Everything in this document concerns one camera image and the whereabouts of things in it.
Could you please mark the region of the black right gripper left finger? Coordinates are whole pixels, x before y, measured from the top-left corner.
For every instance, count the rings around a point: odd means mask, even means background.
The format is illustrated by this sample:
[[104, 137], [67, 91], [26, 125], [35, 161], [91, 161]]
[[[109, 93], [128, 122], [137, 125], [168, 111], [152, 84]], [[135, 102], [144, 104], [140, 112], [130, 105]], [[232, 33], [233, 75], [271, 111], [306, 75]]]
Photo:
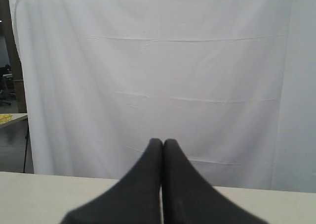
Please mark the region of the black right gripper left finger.
[[131, 170], [105, 193], [69, 211], [63, 224], [159, 224], [162, 141], [152, 138]]

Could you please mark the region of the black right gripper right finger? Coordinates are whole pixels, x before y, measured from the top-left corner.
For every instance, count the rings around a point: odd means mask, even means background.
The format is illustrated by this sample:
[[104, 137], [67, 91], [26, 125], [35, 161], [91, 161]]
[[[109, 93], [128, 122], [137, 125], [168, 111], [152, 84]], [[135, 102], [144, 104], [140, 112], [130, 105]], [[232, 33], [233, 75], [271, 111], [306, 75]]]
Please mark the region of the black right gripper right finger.
[[177, 140], [163, 145], [163, 219], [166, 224], [264, 224], [209, 184]]

